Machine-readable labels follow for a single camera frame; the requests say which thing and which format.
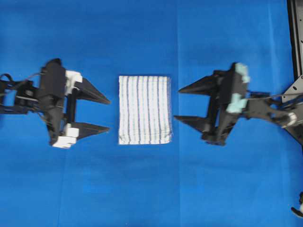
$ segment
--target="white plastic part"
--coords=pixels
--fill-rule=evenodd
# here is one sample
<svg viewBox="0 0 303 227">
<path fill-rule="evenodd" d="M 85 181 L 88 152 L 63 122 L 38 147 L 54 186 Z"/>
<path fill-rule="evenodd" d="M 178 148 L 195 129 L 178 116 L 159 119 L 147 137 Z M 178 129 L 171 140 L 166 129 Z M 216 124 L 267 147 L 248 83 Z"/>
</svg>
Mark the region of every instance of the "white plastic part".
<svg viewBox="0 0 303 227">
<path fill-rule="evenodd" d="M 71 124 L 66 124 L 63 130 L 64 134 L 58 137 L 58 140 L 53 147 L 56 148 L 70 148 L 73 144 L 77 142 L 77 137 L 79 136 L 79 129 L 72 128 Z"/>
<path fill-rule="evenodd" d="M 65 73 L 66 85 L 65 85 L 65 95 L 71 94 L 72 90 L 75 88 L 75 83 L 82 83 L 83 77 L 79 72 L 67 70 Z"/>
<path fill-rule="evenodd" d="M 294 123 L 296 123 L 297 119 L 298 119 L 297 115 L 295 115 L 295 113 L 293 113 L 293 112 L 289 113 L 288 116 L 290 118 L 290 122 L 287 124 L 287 127 L 293 125 Z"/>
</svg>

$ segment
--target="metal frame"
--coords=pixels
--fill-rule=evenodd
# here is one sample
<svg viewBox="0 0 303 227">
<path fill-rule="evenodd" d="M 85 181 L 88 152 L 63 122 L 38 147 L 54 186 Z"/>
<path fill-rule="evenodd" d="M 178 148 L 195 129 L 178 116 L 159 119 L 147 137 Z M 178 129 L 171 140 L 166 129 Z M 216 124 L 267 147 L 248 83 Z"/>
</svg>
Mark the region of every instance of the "metal frame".
<svg viewBox="0 0 303 227">
<path fill-rule="evenodd" d="M 287 8 L 294 65 L 294 79 L 296 80 L 303 75 L 303 0 L 288 0 Z"/>
</svg>

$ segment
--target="striped towel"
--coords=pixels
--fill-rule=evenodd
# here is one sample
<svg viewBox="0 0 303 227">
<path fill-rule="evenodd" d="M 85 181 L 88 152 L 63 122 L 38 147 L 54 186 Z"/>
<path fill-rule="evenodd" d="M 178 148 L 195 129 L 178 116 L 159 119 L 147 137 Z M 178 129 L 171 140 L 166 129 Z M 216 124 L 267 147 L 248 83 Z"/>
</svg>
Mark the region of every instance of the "striped towel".
<svg viewBox="0 0 303 227">
<path fill-rule="evenodd" d="M 119 76 L 119 144 L 169 143 L 170 78 Z"/>
</svg>

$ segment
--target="blue cloth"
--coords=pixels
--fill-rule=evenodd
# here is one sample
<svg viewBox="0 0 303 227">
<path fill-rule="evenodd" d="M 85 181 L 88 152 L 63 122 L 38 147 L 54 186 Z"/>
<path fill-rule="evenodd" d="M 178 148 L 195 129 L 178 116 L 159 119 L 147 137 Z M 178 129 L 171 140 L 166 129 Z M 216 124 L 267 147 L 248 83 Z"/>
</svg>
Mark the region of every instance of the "blue cloth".
<svg viewBox="0 0 303 227">
<path fill-rule="evenodd" d="M 118 146 L 118 75 L 172 78 L 172 113 L 206 114 L 177 90 L 234 61 L 250 90 L 293 81 L 286 1 L 2 0 L 0 72 L 22 79 L 60 57 L 111 100 L 80 101 L 76 120 L 111 127 L 70 150 L 49 147 L 36 114 L 0 120 L 0 226 L 301 226 L 301 146 L 284 130 L 241 119 L 226 147 L 173 121 L 172 142 Z"/>
</svg>

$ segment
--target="robotic arm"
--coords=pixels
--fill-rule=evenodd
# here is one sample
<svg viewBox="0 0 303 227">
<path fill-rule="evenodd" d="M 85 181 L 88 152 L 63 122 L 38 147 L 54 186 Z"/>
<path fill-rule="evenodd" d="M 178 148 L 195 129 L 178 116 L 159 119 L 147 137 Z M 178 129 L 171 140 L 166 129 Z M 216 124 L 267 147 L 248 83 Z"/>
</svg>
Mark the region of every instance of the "robotic arm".
<svg viewBox="0 0 303 227">
<path fill-rule="evenodd" d="M 247 67 L 241 63 L 233 63 L 228 71 L 215 70 L 213 75 L 179 90 L 180 93 L 210 96 L 207 116 L 175 118 L 201 132 L 202 140 L 209 144 L 225 145 L 238 119 L 245 117 L 277 124 L 303 145 L 303 105 L 299 103 L 302 94 L 290 94 L 288 90 L 284 95 L 278 95 L 284 97 L 278 101 L 269 93 L 251 92 L 246 98 L 249 81 Z"/>
<path fill-rule="evenodd" d="M 110 104 L 80 73 L 66 70 L 60 59 L 53 59 L 39 75 L 40 86 L 36 88 L 33 81 L 13 81 L 9 74 L 3 74 L 9 80 L 0 80 L 0 114 L 42 113 L 50 145 L 58 148 L 70 148 L 79 139 L 109 130 L 107 127 L 75 122 L 77 99 Z M 5 90 L 17 91 L 14 106 L 3 105 Z"/>
</svg>

